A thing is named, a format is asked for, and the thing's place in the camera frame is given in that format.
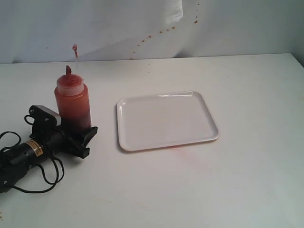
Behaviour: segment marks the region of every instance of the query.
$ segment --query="plastic tray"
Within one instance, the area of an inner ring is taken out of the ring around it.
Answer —
[[[118,137],[126,151],[212,141],[219,131],[202,96],[193,91],[122,99]]]

